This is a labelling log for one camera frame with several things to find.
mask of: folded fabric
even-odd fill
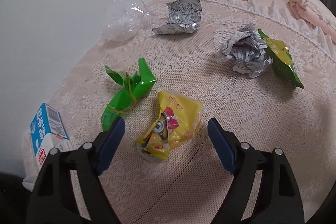
[[[289,0],[293,17],[303,19],[311,29],[320,27],[336,42],[336,17],[319,0]]]

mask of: crumpled foil wrapper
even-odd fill
[[[176,0],[167,3],[169,20],[166,25],[153,28],[155,34],[181,34],[198,31],[201,25],[200,0]]]
[[[219,62],[233,63],[233,71],[248,73],[254,78],[263,74],[273,59],[265,56],[267,44],[255,31],[253,25],[239,29],[225,43],[220,45]]]

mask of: milk carton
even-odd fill
[[[30,124],[31,141],[40,169],[50,149],[57,147],[61,152],[73,150],[57,110],[43,103]]]

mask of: barcode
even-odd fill
[[[55,122],[61,123],[58,112],[47,105],[48,118],[54,120]]]
[[[47,105],[47,113],[49,118],[49,124],[50,129],[54,134],[60,134],[64,137],[66,137],[66,134],[64,132],[62,122],[59,118],[58,112]]]

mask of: crushed plastic bottle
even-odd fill
[[[143,0],[114,0],[110,20],[103,30],[105,42],[123,42],[137,35],[140,29],[155,26],[158,16],[148,11]]]

